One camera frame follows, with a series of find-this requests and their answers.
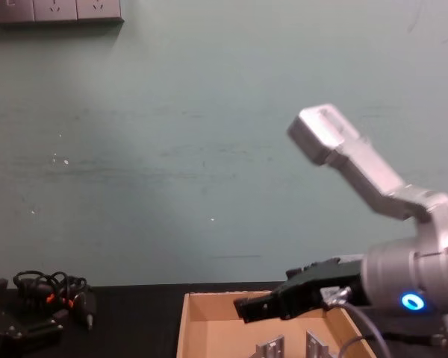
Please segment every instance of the cardboard box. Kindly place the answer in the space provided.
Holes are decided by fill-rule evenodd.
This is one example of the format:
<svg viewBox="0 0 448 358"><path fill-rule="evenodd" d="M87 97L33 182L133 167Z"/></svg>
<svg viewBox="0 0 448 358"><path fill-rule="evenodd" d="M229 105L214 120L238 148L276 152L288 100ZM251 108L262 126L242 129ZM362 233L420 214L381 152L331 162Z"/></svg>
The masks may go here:
<svg viewBox="0 0 448 358"><path fill-rule="evenodd" d="M341 309L315 310L298 318L244 324L234 309L236 298L268 292L195 293L184 297L177 358L249 358L255 346L285 336L285 358L305 357L307 330L338 353L347 340L360 336L349 315ZM346 357L376 358L365 341L355 343Z"/></svg>

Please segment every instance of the electrical outlet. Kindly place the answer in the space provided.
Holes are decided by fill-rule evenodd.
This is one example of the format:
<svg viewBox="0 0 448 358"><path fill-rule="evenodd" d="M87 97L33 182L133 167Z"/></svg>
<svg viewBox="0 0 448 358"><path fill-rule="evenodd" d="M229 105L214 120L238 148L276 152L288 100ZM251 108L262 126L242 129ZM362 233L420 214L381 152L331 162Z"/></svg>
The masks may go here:
<svg viewBox="0 0 448 358"><path fill-rule="evenodd" d="M34 21L33 0L0 0L0 24Z"/></svg>
<svg viewBox="0 0 448 358"><path fill-rule="evenodd" d="M122 20L120 0L76 0L78 20Z"/></svg>
<svg viewBox="0 0 448 358"><path fill-rule="evenodd" d="M77 21L75 0L33 0L33 3L36 22Z"/></svg>

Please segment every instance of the teal painted wall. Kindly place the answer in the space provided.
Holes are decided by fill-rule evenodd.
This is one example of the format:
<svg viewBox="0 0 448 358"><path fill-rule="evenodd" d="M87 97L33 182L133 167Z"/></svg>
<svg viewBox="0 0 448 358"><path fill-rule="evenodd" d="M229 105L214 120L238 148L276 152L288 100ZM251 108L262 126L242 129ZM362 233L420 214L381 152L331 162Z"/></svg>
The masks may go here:
<svg viewBox="0 0 448 358"><path fill-rule="evenodd" d="M0 276L278 280L411 235L286 137L323 102L448 192L448 1L122 3L0 31Z"/></svg>

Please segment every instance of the black table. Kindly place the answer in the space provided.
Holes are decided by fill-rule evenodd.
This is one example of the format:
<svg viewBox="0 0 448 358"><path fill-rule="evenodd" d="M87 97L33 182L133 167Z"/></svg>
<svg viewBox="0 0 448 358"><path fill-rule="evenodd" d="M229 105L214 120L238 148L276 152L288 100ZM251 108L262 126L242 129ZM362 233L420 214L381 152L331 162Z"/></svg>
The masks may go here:
<svg viewBox="0 0 448 358"><path fill-rule="evenodd" d="M60 346L28 355L31 358L175 358L184 294L188 292L258 291L277 283L211 283L123 286L95 289L98 317L91 332L68 324ZM381 330L431 334L436 318L388 318L368 310ZM362 324L355 320L363 333ZM395 357L448 357L436 348L390 343Z"/></svg>

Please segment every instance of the blue light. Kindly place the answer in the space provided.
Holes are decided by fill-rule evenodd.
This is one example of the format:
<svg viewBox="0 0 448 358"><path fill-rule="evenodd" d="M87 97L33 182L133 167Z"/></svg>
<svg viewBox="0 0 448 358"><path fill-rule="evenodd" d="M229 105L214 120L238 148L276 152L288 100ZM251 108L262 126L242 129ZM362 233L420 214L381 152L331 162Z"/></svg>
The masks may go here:
<svg viewBox="0 0 448 358"><path fill-rule="evenodd" d="M425 301L419 295L415 295L414 293L403 295L402 304L410 311L419 311L425 307Z"/></svg>

